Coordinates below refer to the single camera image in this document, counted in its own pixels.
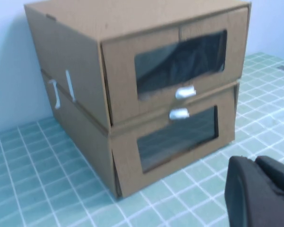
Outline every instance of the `box top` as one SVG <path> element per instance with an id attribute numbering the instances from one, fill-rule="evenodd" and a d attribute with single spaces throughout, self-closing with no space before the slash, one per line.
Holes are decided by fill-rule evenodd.
<path id="1" fill-rule="evenodd" d="M 25 7 L 100 42 L 249 4 L 240 0 L 49 0 Z"/>

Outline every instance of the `drawer window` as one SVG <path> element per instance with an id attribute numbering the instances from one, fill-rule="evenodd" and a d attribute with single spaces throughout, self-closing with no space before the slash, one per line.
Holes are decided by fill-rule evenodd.
<path id="1" fill-rule="evenodd" d="M 147 99 L 160 89 L 223 71 L 226 40 L 224 30 L 136 55 L 139 100 Z"/>
<path id="2" fill-rule="evenodd" d="M 200 144 L 218 137 L 217 107 L 214 106 L 137 140 L 143 172 L 171 161 Z"/>

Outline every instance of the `white wall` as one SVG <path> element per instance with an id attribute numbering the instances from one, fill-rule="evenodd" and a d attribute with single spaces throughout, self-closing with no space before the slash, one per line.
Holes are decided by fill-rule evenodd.
<path id="1" fill-rule="evenodd" d="M 52 115 L 25 0 L 0 0 L 0 131 Z"/>
<path id="2" fill-rule="evenodd" d="M 0 0 L 0 131 L 52 115 L 23 4 Z M 252 0 L 246 54 L 284 58 L 284 0 Z"/>

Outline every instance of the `white handle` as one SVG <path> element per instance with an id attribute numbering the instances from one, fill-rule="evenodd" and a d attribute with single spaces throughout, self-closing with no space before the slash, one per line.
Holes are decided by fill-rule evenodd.
<path id="1" fill-rule="evenodd" d="M 58 94 L 58 90 L 57 90 L 57 81 L 52 79 L 48 83 L 53 84 L 53 88 L 54 88 L 55 94 L 56 94 L 56 106 L 55 106 L 55 108 L 59 109 L 60 108 L 60 98 L 59 98 L 59 94 Z"/>
<path id="2" fill-rule="evenodd" d="M 176 91 L 176 99 L 185 99 L 196 95 L 195 87 L 181 87 Z"/>
<path id="3" fill-rule="evenodd" d="M 169 112 L 169 119 L 180 120 L 189 117 L 189 112 L 186 108 L 175 109 Z"/>
<path id="4" fill-rule="evenodd" d="M 75 94 L 74 94 L 74 90 L 72 89 L 72 84 L 71 84 L 71 75 L 70 72 L 68 70 L 65 71 L 66 74 L 66 79 L 67 79 L 67 83 L 68 83 L 68 88 L 70 90 L 70 95 L 72 97 L 72 101 L 75 102 Z"/>

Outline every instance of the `cardboard box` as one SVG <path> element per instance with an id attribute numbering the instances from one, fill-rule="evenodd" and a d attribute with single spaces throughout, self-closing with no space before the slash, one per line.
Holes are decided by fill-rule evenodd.
<path id="1" fill-rule="evenodd" d="M 241 77 L 247 2 L 50 0 L 25 10 L 43 73 L 106 134 Z"/>
<path id="2" fill-rule="evenodd" d="M 55 118 L 116 197 L 126 197 L 234 140 L 237 82 L 156 110 L 117 134 L 105 134 L 59 84 L 54 89 L 52 78 L 43 78 Z M 179 109 L 190 116 L 172 118 L 170 111 Z"/>

